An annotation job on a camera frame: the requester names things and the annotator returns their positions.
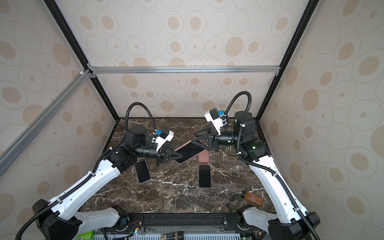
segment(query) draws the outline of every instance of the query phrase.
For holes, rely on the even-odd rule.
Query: wallpaper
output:
[[[37,0],[0,1],[0,154],[82,67]]]
[[[384,239],[384,2],[324,0],[262,118],[322,240]]]
[[[49,200],[93,168],[115,121],[90,80],[73,94],[0,177],[0,239],[15,239],[32,205]],[[44,239],[32,224],[23,239]]]
[[[212,108],[226,110],[241,91],[252,96],[250,112],[256,116],[275,73],[199,73],[199,74],[99,74],[120,117],[125,117],[133,102],[144,103],[154,117],[204,117]],[[232,105],[229,116],[243,111],[247,97],[242,95]],[[130,116],[148,117],[141,106]]]
[[[58,0],[93,66],[279,65],[307,0]]]

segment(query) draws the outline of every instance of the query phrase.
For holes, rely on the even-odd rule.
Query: green battery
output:
[[[174,232],[161,235],[160,240],[184,240],[184,232]]]
[[[93,231],[86,232],[83,234],[80,234],[76,237],[76,240],[92,240],[93,238]]]

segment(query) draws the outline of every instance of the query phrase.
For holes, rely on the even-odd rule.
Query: brown bottle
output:
[[[262,202],[263,202],[263,199],[259,198],[258,196],[250,193],[250,192],[245,192],[243,191],[243,195],[242,197],[244,197],[244,200],[246,202],[248,202],[249,204],[252,204],[252,205],[262,205]]]

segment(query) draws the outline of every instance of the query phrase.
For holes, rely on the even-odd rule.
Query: red wire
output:
[[[128,223],[128,225],[137,225],[137,226],[141,226],[142,227],[142,225],[140,225],[140,224],[137,224],[137,223]]]

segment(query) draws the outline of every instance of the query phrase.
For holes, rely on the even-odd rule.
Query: wire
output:
[[[143,225],[137,224],[137,223],[128,223],[128,225],[137,225],[143,227]]]
[[[125,135],[124,137],[113,147],[113,148],[116,148],[118,146],[120,146],[125,140]],[[111,150],[110,149],[107,149],[105,152],[103,152],[100,157],[96,160],[96,163],[92,169],[92,173],[96,173],[97,171],[97,168],[99,167],[99,164],[101,162],[101,160],[104,158],[104,156],[109,153]],[[83,186],[86,182],[88,182],[91,178],[93,177],[93,174],[89,174],[83,181],[81,181],[78,185],[76,185],[75,187],[71,188],[70,190],[68,190],[65,194],[63,194],[62,196],[60,196],[58,199],[59,201],[55,200],[54,202],[48,204],[47,206],[45,206],[43,209],[41,209],[38,213],[36,213],[33,217],[30,218],[30,220],[28,220],[21,228],[20,230],[17,232],[16,234],[16,237],[15,237],[15,240],[22,240],[22,235],[23,233],[25,232],[25,230],[34,222],[36,221],[40,216],[44,215],[46,212],[48,212],[49,210],[51,210],[52,207],[54,207],[55,205],[57,205],[59,202],[62,202],[66,197],[68,197],[69,195],[71,195],[73,192],[75,192],[76,190],[78,190],[81,186]]]
[[[245,108],[245,111],[244,111],[244,114],[242,116],[242,119],[240,121],[240,127],[239,127],[239,132],[238,132],[238,137],[237,137],[237,142],[236,142],[236,152],[240,152],[240,142],[241,142],[241,136],[242,136],[242,133],[243,133],[243,124],[244,124],[244,120],[245,120],[245,117],[247,116],[248,114],[248,111],[249,111],[249,108],[251,107],[251,102],[252,102],[252,97],[251,97],[251,94],[247,91],[242,91],[242,92],[239,92],[238,94],[235,95],[235,97],[232,99],[232,101],[230,102],[230,104],[228,105],[228,108],[226,109],[226,113],[227,111],[229,111],[229,109],[232,107],[232,104],[235,102],[235,100],[241,96],[241,95],[247,95],[248,97],[248,103],[247,103],[247,107]],[[295,209],[298,209],[299,206],[297,205],[296,203],[296,200],[295,198],[292,196],[291,194],[291,191],[290,189],[288,188],[288,186],[286,185],[286,183],[284,182],[284,180],[282,179],[282,177],[279,175],[279,174],[276,174],[276,172],[268,167],[265,167],[263,165],[260,165],[260,164],[257,164],[257,163],[253,163],[253,162],[249,162],[247,160],[244,159],[243,157],[243,154],[240,152],[240,154],[237,155],[239,157],[239,159],[243,162],[245,162],[246,164],[248,165],[251,165],[251,166],[254,166],[254,167],[258,167],[258,168],[261,168],[261,169],[264,169],[266,171],[269,171],[272,175],[274,175],[280,182],[280,184],[283,186],[285,192],[287,193],[289,199],[291,200],[291,203],[292,205],[294,206]],[[317,235],[316,231],[314,230],[314,228],[312,227],[312,225],[310,224],[310,222],[308,221],[308,219],[304,216],[303,212],[298,209],[297,210],[297,213],[300,215],[301,219],[303,220],[304,224],[308,227],[308,229],[310,230],[310,232],[312,233],[313,237],[315,238],[315,240],[320,240],[319,236]]]
[[[265,235],[266,235],[266,231],[261,230],[261,231],[259,232],[259,234],[256,235],[256,239],[255,239],[255,240],[261,240],[261,239],[263,239],[263,238],[265,237]]]
[[[128,240],[128,238],[132,237],[133,234],[134,234],[134,232],[132,232],[131,234],[129,234],[129,235],[126,236],[126,237],[114,238],[113,240]]]
[[[148,113],[149,115],[149,118],[151,119],[151,122],[152,122],[152,125],[153,125],[153,132],[156,132],[156,123],[155,123],[155,119],[153,118],[151,112],[149,111],[149,109],[142,103],[139,103],[139,102],[134,102],[132,103],[128,109],[127,109],[127,112],[125,114],[125,122],[124,122],[124,131],[128,129],[128,117],[129,117],[129,113],[131,112],[132,108],[136,105],[139,105],[139,106],[142,106]],[[150,142],[147,140],[146,143],[145,143],[145,146],[148,146],[148,144],[150,144]]]
[[[105,230],[105,227],[103,227],[103,235],[104,235],[104,240],[109,240],[107,237],[107,231]]]

